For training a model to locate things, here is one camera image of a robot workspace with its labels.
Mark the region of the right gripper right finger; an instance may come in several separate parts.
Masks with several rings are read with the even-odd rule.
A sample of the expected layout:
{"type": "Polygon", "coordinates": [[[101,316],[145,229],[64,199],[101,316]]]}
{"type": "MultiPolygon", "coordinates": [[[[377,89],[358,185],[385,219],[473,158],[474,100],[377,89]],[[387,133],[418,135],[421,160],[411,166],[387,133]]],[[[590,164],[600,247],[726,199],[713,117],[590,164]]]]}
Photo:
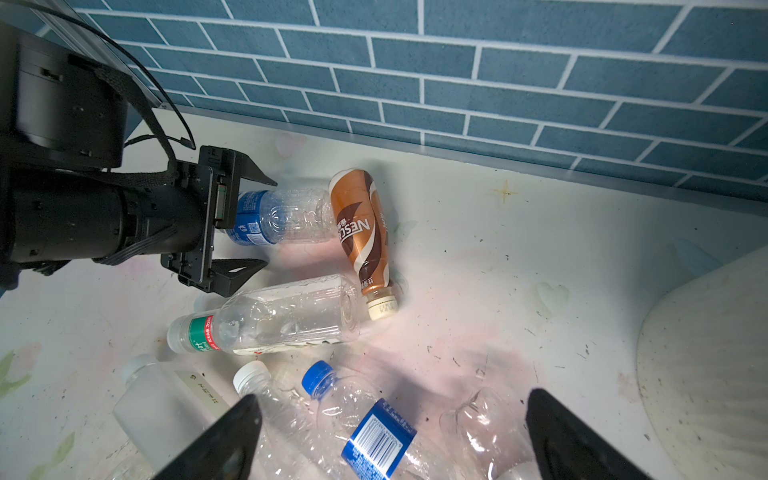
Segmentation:
{"type": "Polygon", "coordinates": [[[544,479],[649,479],[542,388],[530,392],[525,422],[544,479]]]}

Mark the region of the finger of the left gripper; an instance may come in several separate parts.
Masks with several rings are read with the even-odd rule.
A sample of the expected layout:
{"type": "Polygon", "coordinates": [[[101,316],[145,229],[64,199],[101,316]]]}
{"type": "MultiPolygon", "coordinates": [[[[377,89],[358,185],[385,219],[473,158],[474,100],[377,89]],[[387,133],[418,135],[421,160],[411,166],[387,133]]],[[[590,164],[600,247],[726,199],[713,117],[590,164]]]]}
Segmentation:
{"type": "Polygon", "coordinates": [[[215,259],[209,269],[209,292],[231,297],[267,266],[268,262],[262,259],[215,259]]]}
{"type": "Polygon", "coordinates": [[[233,163],[233,178],[241,181],[248,180],[269,187],[276,187],[278,183],[266,175],[258,165],[246,154],[235,151],[233,163]]]}

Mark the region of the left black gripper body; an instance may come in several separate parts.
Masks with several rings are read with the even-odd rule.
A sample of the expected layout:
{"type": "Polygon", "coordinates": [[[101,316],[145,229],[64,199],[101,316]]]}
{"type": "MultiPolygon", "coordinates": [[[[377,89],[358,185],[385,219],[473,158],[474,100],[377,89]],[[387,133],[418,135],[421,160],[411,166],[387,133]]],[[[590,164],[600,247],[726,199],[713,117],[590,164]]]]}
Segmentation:
{"type": "Polygon", "coordinates": [[[215,228],[227,218],[230,151],[204,146],[196,163],[181,161],[178,178],[156,186],[118,186],[55,170],[11,172],[11,286],[33,270],[51,275],[91,259],[117,266],[158,255],[179,281],[228,294],[231,275],[213,259],[215,228]]]}

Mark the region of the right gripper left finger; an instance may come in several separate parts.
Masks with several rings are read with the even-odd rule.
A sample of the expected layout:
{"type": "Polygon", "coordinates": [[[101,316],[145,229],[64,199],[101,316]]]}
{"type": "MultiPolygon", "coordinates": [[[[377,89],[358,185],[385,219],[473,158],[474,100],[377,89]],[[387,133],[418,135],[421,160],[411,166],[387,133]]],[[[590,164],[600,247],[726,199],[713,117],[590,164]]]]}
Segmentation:
{"type": "Polygon", "coordinates": [[[258,399],[247,394],[154,479],[247,480],[262,426],[258,399]]]}

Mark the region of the clear bottle blue label back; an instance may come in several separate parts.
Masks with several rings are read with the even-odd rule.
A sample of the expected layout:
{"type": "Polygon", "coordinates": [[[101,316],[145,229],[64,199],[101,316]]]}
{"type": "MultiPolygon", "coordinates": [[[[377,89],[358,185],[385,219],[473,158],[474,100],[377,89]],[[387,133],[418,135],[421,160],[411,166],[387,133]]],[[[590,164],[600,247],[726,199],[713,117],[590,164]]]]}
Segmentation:
{"type": "Polygon", "coordinates": [[[241,246],[327,242],[336,236],[329,193],[309,188],[242,193],[234,227],[226,233],[241,246]]]}

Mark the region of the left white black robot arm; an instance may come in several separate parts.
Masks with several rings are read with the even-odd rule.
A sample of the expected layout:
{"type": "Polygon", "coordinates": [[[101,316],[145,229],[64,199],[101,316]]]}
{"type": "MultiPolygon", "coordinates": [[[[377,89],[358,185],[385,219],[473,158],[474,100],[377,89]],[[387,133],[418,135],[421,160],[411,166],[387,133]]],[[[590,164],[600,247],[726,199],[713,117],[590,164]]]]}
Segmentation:
{"type": "Polygon", "coordinates": [[[179,160],[128,74],[2,26],[3,290],[25,270],[159,255],[182,284],[229,297],[265,267],[213,255],[215,232],[235,224],[242,180],[269,183],[231,149],[179,160]]]}

